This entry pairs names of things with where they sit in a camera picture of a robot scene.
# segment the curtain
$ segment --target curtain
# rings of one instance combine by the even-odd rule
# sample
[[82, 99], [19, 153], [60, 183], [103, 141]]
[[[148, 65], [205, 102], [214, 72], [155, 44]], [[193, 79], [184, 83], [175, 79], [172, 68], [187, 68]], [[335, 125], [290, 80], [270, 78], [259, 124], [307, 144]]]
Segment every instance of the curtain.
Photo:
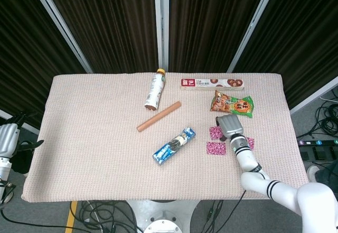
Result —
[[96, 73], [155, 72], [155, 0], [54, 0]]
[[234, 72], [280, 73], [299, 104], [338, 75], [338, 0], [270, 0]]
[[0, 0], [0, 109], [37, 113], [40, 128], [54, 76], [84, 73], [39, 0]]
[[226, 72], [260, 0], [170, 0], [169, 70]]

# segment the snack bag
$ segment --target snack bag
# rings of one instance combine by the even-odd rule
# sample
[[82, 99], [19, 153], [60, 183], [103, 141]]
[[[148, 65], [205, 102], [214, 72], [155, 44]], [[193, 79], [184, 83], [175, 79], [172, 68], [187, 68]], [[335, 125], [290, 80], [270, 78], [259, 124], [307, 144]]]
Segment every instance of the snack bag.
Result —
[[226, 113], [233, 113], [238, 115], [245, 115], [252, 118], [252, 110], [254, 109], [254, 102], [252, 98], [244, 97], [238, 99], [236, 97], [229, 97], [219, 91], [215, 91], [215, 97], [211, 103], [211, 111], [223, 111]]

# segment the gray floor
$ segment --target gray floor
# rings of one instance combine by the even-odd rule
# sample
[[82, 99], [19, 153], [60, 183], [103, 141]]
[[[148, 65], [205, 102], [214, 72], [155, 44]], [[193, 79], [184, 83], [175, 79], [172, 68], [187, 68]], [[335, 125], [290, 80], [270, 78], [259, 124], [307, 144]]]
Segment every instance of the gray floor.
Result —
[[[323, 98], [332, 98], [328, 92]], [[306, 133], [315, 123], [314, 114], [322, 104], [321, 99], [313, 101], [300, 111], [292, 115], [296, 135]], [[331, 139], [326, 135], [314, 135], [316, 139]], [[36, 136], [29, 132], [22, 133], [20, 140], [36, 139]], [[46, 225], [65, 225], [68, 217], [69, 203], [27, 203], [21, 199], [25, 177], [19, 173], [11, 172], [10, 181], [17, 185], [13, 200], [4, 208], [4, 214], [12, 220], [24, 221]], [[216, 229], [224, 222], [237, 201], [225, 201], [219, 215]], [[206, 219], [212, 201], [201, 201], [196, 207], [192, 221], [191, 232], [200, 232]], [[302, 232], [301, 217], [287, 210], [286, 208], [270, 200], [243, 200], [235, 213], [220, 232]], [[0, 218], [0, 233], [10, 232], [64, 232], [64, 229], [37, 228], [23, 225], [16, 225]]]

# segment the oreo package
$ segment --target oreo package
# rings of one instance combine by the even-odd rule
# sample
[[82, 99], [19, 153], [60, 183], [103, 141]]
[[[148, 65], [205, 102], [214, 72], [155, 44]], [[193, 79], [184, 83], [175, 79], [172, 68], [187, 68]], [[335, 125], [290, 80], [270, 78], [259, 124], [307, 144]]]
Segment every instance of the oreo package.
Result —
[[154, 160], [162, 165], [166, 160], [172, 157], [180, 150], [186, 143], [194, 138], [196, 133], [190, 127], [186, 127], [178, 136], [166, 143], [158, 151], [153, 154]]

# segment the table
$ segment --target table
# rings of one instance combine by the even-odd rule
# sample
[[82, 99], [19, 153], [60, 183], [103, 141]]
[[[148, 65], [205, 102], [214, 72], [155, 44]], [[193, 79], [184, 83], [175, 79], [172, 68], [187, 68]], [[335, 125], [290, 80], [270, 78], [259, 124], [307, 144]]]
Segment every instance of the table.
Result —
[[[72, 200], [239, 199], [241, 170], [227, 144], [225, 156], [207, 155], [214, 91], [181, 90], [182, 78], [242, 79], [253, 118], [239, 116], [254, 155], [272, 179], [307, 183], [281, 76], [272, 73], [166, 73], [159, 109], [182, 107], [139, 133], [154, 116], [143, 104], [153, 73], [72, 74], [54, 77], [22, 198], [28, 202]], [[190, 126], [196, 138], [158, 166], [152, 154]], [[246, 199], [264, 199], [247, 192]]]

